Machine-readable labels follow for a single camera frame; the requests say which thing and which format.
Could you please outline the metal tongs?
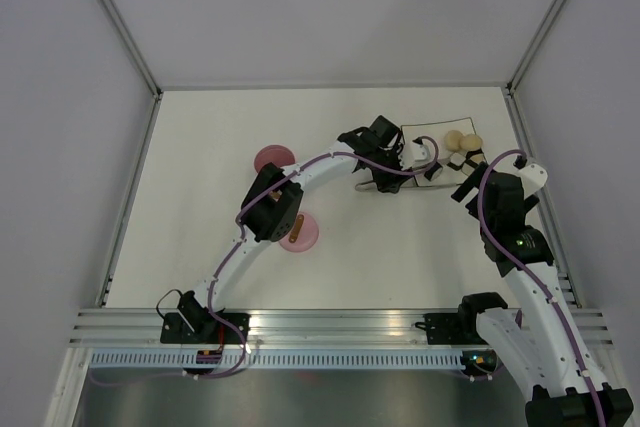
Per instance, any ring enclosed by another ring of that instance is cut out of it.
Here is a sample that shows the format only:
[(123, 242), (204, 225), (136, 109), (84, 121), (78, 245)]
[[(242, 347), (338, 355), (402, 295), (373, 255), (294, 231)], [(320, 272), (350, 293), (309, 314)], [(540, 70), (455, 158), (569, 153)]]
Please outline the metal tongs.
[[(459, 183), (455, 183), (455, 182), (440, 182), (440, 181), (429, 182), (425, 178), (422, 178), (422, 177), (419, 177), (419, 178), (413, 177), (413, 178), (408, 178), (408, 180), (403, 184), (403, 186), (400, 188), (400, 190), (401, 189), (427, 189), (427, 190), (434, 190), (434, 189), (456, 188), (458, 186), (459, 186)], [(373, 180), (367, 180), (367, 181), (364, 181), (364, 182), (356, 183), (355, 186), (354, 186), (354, 189), (357, 192), (379, 193), (377, 191), (377, 189), (376, 189), (376, 185), (375, 185)]]

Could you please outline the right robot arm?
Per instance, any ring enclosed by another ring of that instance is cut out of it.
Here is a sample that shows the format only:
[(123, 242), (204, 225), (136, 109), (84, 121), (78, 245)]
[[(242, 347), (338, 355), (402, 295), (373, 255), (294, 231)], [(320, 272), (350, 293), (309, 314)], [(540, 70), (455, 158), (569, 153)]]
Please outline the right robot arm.
[(480, 224), (487, 257), (520, 306), (518, 324), (495, 292), (465, 296), (456, 328), (469, 341), (483, 340), (519, 387), (530, 426), (624, 426), (634, 403), (614, 387), (591, 355), (559, 284), (546, 238), (526, 222), (529, 196), (520, 175), (481, 163), (453, 193), (468, 203)]

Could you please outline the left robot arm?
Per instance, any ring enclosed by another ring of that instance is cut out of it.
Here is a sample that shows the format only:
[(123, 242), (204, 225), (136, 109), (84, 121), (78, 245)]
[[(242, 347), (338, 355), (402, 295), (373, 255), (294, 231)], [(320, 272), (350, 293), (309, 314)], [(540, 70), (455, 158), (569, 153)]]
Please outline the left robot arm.
[(195, 289), (181, 291), (175, 312), (162, 316), (163, 344), (213, 344), (221, 338), (244, 341), (237, 321), (223, 316), (227, 297), (251, 264), (294, 227), (303, 196), (361, 169), (368, 169), (382, 193), (395, 194), (412, 173), (401, 166), (401, 129), (383, 116), (371, 126), (341, 134), (321, 154), (278, 167), (269, 162), (256, 175), (236, 216), (238, 236), (212, 275)]

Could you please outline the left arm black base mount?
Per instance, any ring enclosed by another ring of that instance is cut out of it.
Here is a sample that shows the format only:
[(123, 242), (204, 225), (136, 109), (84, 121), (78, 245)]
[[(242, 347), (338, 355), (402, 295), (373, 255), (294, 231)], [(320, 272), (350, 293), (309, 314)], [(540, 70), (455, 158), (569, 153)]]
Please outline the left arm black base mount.
[(248, 313), (221, 313), (224, 323), (208, 318), (199, 328), (191, 328), (179, 313), (164, 317), (160, 343), (168, 345), (241, 345), (248, 333)]

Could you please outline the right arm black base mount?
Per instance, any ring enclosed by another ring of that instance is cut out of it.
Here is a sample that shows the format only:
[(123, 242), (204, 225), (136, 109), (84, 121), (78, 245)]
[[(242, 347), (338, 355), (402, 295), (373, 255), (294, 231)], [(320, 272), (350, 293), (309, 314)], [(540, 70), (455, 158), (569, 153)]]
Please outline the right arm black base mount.
[(462, 322), (454, 312), (426, 313), (413, 327), (425, 333), (431, 346), (469, 344)]

